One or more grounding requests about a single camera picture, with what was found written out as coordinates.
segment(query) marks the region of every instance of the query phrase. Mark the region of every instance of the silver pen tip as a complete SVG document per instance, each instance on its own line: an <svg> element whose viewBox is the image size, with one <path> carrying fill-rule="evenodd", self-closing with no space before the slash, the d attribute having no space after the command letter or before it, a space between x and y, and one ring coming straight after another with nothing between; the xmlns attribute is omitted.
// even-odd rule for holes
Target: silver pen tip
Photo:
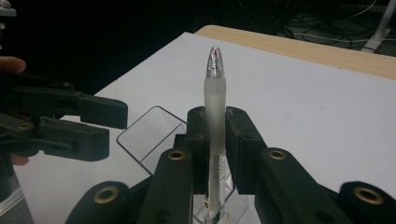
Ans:
<svg viewBox="0 0 396 224"><path fill-rule="evenodd" d="M209 59L207 60L206 77L224 78L223 69L220 48L218 46L213 46L210 50Z"/></svg>

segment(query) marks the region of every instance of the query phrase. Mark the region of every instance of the ballpoint pen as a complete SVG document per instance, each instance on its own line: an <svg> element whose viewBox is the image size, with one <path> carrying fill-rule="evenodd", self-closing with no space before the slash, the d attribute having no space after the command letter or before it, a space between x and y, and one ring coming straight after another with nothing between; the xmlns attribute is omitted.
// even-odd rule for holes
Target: ballpoint pen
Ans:
<svg viewBox="0 0 396 224"><path fill-rule="evenodd" d="M205 224L224 223L225 98L226 80L219 47L212 47L204 86L206 117L210 131L208 189L205 193Z"/></svg>

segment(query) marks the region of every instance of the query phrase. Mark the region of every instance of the transparent plastic case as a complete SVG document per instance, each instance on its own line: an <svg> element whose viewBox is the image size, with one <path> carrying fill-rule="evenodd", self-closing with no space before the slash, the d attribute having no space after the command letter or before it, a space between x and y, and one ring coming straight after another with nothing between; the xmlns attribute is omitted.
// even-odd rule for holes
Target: transparent plastic case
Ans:
<svg viewBox="0 0 396 224"><path fill-rule="evenodd" d="M176 134L186 133L186 121L160 106L152 107L122 132L117 142L149 175L153 175L161 154L173 147ZM227 222L239 223L248 210L248 197L233 189L230 169L226 163L225 212ZM204 222L204 195L193 196L193 223Z"/></svg>

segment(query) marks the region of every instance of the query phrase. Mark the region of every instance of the pen barrel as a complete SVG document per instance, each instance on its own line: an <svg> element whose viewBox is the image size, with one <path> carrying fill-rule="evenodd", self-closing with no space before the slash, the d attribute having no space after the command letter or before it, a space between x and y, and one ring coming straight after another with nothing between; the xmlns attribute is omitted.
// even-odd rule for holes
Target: pen barrel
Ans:
<svg viewBox="0 0 396 224"><path fill-rule="evenodd" d="M221 223L224 215L225 176L225 78L205 79L205 110L210 132L208 188L205 193L205 223Z"/></svg>

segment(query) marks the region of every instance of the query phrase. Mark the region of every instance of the human hand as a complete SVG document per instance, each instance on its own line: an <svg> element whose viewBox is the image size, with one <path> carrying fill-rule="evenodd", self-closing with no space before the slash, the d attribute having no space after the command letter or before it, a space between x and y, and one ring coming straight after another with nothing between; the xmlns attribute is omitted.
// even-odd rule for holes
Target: human hand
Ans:
<svg viewBox="0 0 396 224"><path fill-rule="evenodd" d="M0 72L22 72L26 67L26 62L22 59L10 56L0 56ZM24 165L29 158L11 154L12 164Z"/></svg>

